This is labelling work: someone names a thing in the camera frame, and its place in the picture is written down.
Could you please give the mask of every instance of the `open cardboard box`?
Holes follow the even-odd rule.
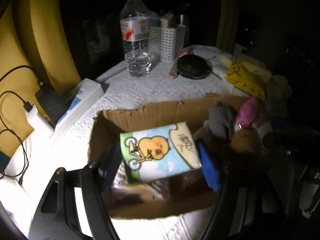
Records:
[[[110,149],[123,131],[139,131],[177,122],[186,121],[191,132],[203,126],[209,118],[208,109],[217,101],[222,101],[239,110],[247,97],[222,98],[218,94],[207,94],[200,99],[182,102],[150,103],[136,110],[105,110],[98,113],[91,132],[89,160],[98,160]],[[217,194],[210,189],[204,179],[188,190],[181,189],[180,175],[170,178],[170,200],[152,201],[141,196],[138,199],[123,200],[107,206],[110,217],[122,219],[152,219],[179,215],[186,212],[214,206]]]

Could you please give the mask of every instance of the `white organizer basket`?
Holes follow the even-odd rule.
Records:
[[[173,62],[183,49],[185,32],[184,25],[176,29],[151,27],[149,38],[151,57],[168,63]]]

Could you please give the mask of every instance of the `yellow plastic bag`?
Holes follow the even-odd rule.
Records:
[[[263,82],[264,82],[265,84],[268,83],[269,79],[270,79],[271,76],[272,76],[272,74],[271,74],[270,71],[262,68],[261,66],[258,66],[258,65],[256,65],[256,64],[250,63],[250,62],[248,62],[248,61],[243,61],[243,62],[242,62],[242,65],[244,65],[245,68],[246,68],[247,70],[249,70],[251,73],[255,73],[255,74],[261,76],[261,78],[262,78],[262,80],[263,80]]]
[[[226,80],[250,95],[263,101],[266,99],[262,78],[255,73],[249,72],[242,64],[232,63],[228,67]]]

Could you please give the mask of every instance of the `bottle label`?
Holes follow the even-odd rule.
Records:
[[[149,38],[150,18],[135,16],[120,20],[121,36],[124,41],[141,41]]]

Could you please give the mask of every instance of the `black round compact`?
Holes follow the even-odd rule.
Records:
[[[203,79],[206,78],[211,68],[207,62],[193,54],[188,54],[180,57],[177,62],[178,74],[189,79]]]

